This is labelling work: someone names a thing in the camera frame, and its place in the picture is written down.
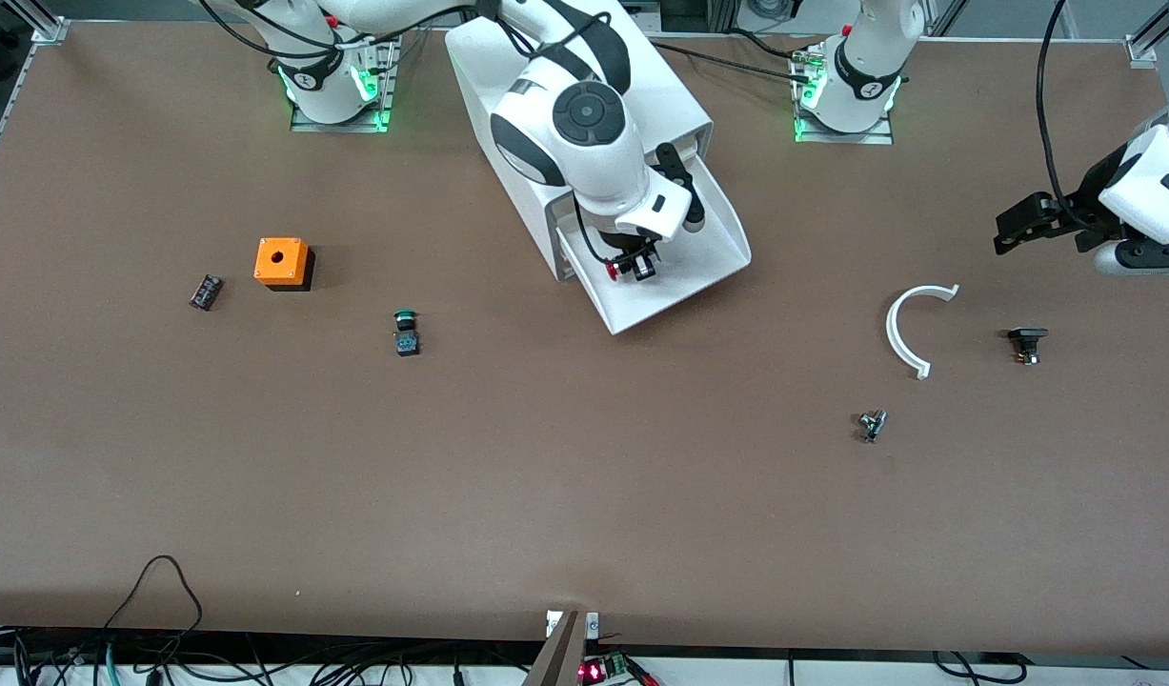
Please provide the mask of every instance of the blue relay component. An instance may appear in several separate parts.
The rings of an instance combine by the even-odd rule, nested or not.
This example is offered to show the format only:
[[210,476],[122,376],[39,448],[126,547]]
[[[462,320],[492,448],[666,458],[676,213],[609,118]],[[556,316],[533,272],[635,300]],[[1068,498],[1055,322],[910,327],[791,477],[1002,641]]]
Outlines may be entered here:
[[415,331],[414,310],[397,310],[394,312],[394,321],[397,323],[397,331],[394,332],[394,346],[397,355],[406,358],[420,354],[420,332]]

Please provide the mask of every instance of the orange and black cube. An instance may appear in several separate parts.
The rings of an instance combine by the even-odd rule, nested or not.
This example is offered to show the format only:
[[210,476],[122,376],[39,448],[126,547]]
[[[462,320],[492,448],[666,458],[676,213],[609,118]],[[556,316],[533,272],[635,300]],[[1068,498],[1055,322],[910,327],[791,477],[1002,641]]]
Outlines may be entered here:
[[258,240],[254,278],[272,291],[310,291],[317,255],[297,237]]

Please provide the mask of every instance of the white c-shaped part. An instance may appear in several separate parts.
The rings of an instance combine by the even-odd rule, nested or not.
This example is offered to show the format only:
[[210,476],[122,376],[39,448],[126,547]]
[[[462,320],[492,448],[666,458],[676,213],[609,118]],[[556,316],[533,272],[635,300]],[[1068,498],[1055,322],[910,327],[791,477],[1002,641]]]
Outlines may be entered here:
[[932,296],[933,298],[939,298],[947,303],[953,299],[955,295],[957,295],[959,287],[961,286],[956,284],[954,284],[953,287],[934,285],[914,286],[911,287],[909,291],[902,292],[901,297],[893,300],[893,306],[888,309],[888,317],[885,318],[885,333],[888,334],[888,346],[893,347],[893,352],[898,353],[898,356],[901,358],[902,361],[912,366],[912,368],[919,370],[919,381],[927,379],[927,374],[932,374],[932,363],[924,360],[924,358],[915,355],[914,351],[911,351],[911,348],[906,346],[905,340],[901,339],[901,332],[898,331],[898,310],[901,309],[902,303],[909,298],[914,298],[914,296]]

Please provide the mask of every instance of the brown tabletop surface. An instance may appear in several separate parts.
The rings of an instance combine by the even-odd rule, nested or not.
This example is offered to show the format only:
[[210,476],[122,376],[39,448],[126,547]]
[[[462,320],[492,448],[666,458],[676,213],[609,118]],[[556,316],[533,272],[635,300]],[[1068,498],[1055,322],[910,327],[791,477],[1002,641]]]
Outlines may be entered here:
[[[213,25],[74,26],[0,146],[0,622],[99,625],[165,552],[208,629],[535,638],[570,605],[623,642],[1169,654],[1169,279],[991,247],[1046,187],[1037,50],[919,44],[892,147],[796,144],[783,82],[667,56],[754,262],[611,338],[443,35],[388,134],[326,136]],[[1120,44],[1054,47],[1067,186],[1162,102]],[[254,282],[263,235],[309,240],[313,291]],[[884,335],[920,283],[961,285],[902,312],[925,381]],[[188,619],[166,570],[122,624]]]

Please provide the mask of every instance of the white curved handle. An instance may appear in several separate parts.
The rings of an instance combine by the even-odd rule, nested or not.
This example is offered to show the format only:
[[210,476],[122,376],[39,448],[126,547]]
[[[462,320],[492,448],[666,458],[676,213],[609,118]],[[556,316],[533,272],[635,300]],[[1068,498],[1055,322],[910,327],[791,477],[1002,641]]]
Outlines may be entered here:
[[932,374],[932,363],[924,360],[924,358],[915,355],[914,351],[911,351],[911,348],[906,346],[905,340],[901,339],[901,332],[898,331],[898,310],[901,309],[902,303],[909,298],[914,298],[914,296],[932,296],[933,298],[939,298],[947,303],[953,299],[955,295],[957,295],[959,287],[961,286],[955,283],[953,287],[934,285],[914,286],[911,287],[909,291],[902,292],[897,300],[893,300],[893,306],[888,309],[888,317],[885,318],[885,333],[888,335],[888,346],[893,347],[893,352],[898,353],[898,356],[901,358],[902,361],[912,366],[912,368],[919,370],[919,381],[927,379],[927,374]]

